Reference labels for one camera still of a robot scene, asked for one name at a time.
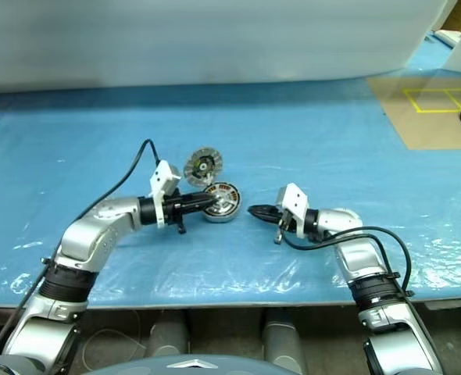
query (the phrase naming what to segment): blue protective cover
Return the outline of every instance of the blue protective cover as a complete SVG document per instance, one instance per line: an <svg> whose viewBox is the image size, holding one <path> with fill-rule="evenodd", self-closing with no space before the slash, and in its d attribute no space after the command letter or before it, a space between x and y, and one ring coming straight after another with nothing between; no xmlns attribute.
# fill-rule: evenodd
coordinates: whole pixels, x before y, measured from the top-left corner
<svg viewBox="0 0 461 375"><path fill-rule="evenodd" d="M461 297L461 151L408 150L354 79L0 95L0 305L18 303L39 259L150 137L180 170L195 149L218 149L219 180L240 189L241 212L225 224L188 216L183 237L150 226L123 239L91 306L351 302L331 248L277 246L275 229L245 211L274 203L288 182L313 208L347 207L397 232L417 298ZM153 169L146 154L116 196L148 194ZM403 273L400 249L382 238Z"/></svg>

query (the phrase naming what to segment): cardboard sheet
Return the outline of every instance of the cardboard sheet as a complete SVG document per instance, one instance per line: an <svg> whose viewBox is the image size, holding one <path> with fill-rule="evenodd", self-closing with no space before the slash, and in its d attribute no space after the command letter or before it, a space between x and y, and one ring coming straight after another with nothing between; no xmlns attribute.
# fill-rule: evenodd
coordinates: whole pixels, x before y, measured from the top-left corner
<svg viewBox="0 0 461 375"><path fill-rule="evenodd" d="M366 80L409 149L461 149L461 78Z"/></svg>

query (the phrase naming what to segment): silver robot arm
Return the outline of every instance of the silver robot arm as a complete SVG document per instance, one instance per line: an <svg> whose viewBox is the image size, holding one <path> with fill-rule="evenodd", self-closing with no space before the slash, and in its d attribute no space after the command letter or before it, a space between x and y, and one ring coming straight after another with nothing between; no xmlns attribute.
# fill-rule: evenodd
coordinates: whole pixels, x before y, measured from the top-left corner
<svg viewBox="0 0 461 375"><path fill-rule="evenodd" d="M250 213L273 222L265 206ZM281 243L286 230L297 237L322 241L324 238L363 226L357 214L348 209L310 209L306 194L295 184L283 187L277 198L282 217L275 237ZM361 234L353 231L337 238ZM369 238L354 239L334 246L338 265L359 308L359 321L371 332L364 351L372 375L396 375L423 369L442 374L443 370L419 317L411 310L402 289L390 275Z"/></svg>
<svg viewBox="0 0 461 375"><path fill-rule="evenodd" d="M180 195L179 179L178 171L161 160L151 178L150 198L102 201L67 228L55 257L42 259L49 263L45 278L5 345L0 370L20 375L68 371L88 295L118 240L154 223L175 223L184 233L182 216L215 202L207 193Z"/></svg>

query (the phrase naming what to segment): floor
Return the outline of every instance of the floor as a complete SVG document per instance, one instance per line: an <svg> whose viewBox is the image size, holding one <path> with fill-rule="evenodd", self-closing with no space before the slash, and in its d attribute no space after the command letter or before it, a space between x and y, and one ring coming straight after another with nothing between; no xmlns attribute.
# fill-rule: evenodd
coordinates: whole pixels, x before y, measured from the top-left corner
<svg viewBox="0 0 461 375"><path fill-rule="evenodd" d="M429 311L417 306L435 339L448 375L461 375L461 309ZM261 309L195 309L188 311L191 326L191 351L205 354L241 355L261 359ZM353 306L289 309L302 338L310 375L368 374L362 350L362 327ZM159 311L90 311L83 321L83 340L70 375L86 372L83 357L92 369L142 358L145 350L117 333L123 332L146 344L149 330Z"/></svg>

